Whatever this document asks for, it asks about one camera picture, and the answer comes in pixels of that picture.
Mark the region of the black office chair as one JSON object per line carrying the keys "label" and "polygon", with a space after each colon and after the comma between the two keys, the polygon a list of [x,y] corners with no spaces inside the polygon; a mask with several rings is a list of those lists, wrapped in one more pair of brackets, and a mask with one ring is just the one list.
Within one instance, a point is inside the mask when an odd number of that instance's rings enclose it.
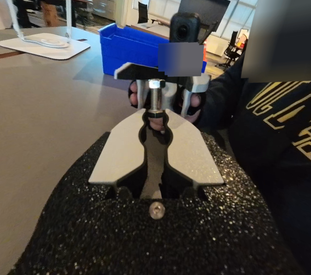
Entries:
{"label": "black office chair", "polygon": [[243,52],[244,46],[240,47],[236,45],[236,38],[238,36],[238,32],[234,31],[231,36],[230,43],[226,50],[224,51],[224,55],[227,57],[226,62],[224,63],[224,67],[228,68],[231,66],[232,62],[235,62],[236,59],[240,57],[241,54],[238,53],[238,51]]}
{"label": "black office chair", "polygon": [[138,2],[138,24],[148,23],[148,6]]}

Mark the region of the person's right forearm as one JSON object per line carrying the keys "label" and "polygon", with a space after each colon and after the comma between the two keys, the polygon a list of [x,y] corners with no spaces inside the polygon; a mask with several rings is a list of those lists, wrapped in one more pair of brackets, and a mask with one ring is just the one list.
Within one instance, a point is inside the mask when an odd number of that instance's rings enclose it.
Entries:
{"label": "person's right forearm", "polygon": [[196,123],[198,129],[209,133],[229,128],[245,84],[241,74],[242,66],[235,64],[211,81]]}

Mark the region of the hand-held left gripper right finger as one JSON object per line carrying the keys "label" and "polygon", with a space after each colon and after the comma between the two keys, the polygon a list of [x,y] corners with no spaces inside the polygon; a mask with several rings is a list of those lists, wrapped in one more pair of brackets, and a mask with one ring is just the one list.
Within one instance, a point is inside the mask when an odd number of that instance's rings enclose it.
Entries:
{"label": "hand-held left gripper right finger", "polygon": [[168,164],[194,186],[223,185],[224,180],[200,131],[180,115],[165,110],[167,128],[172,133]]}

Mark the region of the blue plastic bin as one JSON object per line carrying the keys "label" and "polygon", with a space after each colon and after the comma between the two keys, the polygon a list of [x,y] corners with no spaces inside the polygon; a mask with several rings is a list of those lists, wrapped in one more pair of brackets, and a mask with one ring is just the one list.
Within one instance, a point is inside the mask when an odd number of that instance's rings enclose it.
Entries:
{"label": "blue plastic bin", "polygon": [[119,28],[116,23],[99,30],[103,72],[114,71],[130,62],[151,67],[158,65],[158,45],[169,40],[130,27]]}

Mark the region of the steel hex bolt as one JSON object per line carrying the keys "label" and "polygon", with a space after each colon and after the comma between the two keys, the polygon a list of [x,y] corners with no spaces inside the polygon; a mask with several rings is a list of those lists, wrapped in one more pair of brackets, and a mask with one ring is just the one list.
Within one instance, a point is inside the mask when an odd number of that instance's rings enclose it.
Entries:
{"label": "steel hex bolt", "polygon": [[161,112],[161,93],[165,88],[165,80],[163,79],[149,79],[150,89],[150,109],[149,112],[159,113]]}

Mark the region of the person's right hand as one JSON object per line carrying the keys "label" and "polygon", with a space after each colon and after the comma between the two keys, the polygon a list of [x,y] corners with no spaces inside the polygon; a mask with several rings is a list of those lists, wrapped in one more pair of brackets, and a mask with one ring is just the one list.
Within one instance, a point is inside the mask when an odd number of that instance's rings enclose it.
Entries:
{"label": "person's right hand", "polygon": [[[138,106],[138,98],[137,98],[137,92],[138,92],[138,87],[137,83],[135,80],[131,81],[130,86],[128,88],[128,98],[130,101],[131,106],[134,108],[137,108]],[[170,108],[170,110],[174,111],[176,114],[181,114],[182,106],[183,106],[183,94],[184,94],[184,88],[181,86],[177,87],[177,92],[174,97],[174,102]],[[191,95],[191,100],[190,100],[190,106],[187,111],[187,114],[185,116],[185,119],[188,120],[191,123],[197,122],[200,112],[202,109],[202,94],[200,93],[193,93]],[[158,118],[149,118],[149,127],[155,131],[160,132],[161,134],[164,134],[165,128],[163,126],[163,119]]]}

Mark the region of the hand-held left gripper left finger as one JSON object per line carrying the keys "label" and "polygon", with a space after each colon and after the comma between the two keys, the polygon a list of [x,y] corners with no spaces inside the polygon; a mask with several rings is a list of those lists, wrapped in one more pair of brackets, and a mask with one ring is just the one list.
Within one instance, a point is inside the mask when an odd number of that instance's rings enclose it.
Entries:
{"label": "hand-held left gripper left finger", "polygon": [[89,178],[90,184],[117,185],[142,166],[145,149],[139,140],[146,109],[140,109],[118,123],[110,132],[106,144]]}

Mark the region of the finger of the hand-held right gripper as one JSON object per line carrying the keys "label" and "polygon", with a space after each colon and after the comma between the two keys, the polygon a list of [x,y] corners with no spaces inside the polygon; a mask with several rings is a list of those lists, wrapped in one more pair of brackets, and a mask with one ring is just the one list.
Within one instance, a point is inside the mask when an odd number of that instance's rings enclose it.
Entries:
{"label": "finger of the hand-held right gripper", "polygon": [[114,71],[114,79],[150,80],[159,79],[159,74],[157,68],[127,62]]}
{"label": "finger of the hand-held right gripper", "polygon": [[208,74],[201,74],[201,76],[192,77],[192,92],[206,92],[209,86],[211,76]]}

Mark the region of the grey background table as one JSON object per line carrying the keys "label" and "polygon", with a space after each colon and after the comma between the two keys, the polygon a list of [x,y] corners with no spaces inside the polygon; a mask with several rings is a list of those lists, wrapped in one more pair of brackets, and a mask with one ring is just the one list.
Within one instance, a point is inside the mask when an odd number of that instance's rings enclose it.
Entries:
{"label": "grey background table", "polygon": [[166,21],[156,19],[152,20],[150,23],[147,22],[131,25],[130,28],[169,40],[170,23]]}

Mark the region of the wooden desk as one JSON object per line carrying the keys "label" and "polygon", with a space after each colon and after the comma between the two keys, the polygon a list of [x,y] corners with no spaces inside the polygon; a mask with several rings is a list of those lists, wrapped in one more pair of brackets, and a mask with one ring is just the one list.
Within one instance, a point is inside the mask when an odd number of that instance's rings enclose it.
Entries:
{"label": "wooden desk", "polygon": [[30,21],[28,11],[40,11],[46,27],[59,27],[60,19],[66,17],[66,0],[13,0],[17,3],[18,21],[23,28],[39,28],[40,26]]}

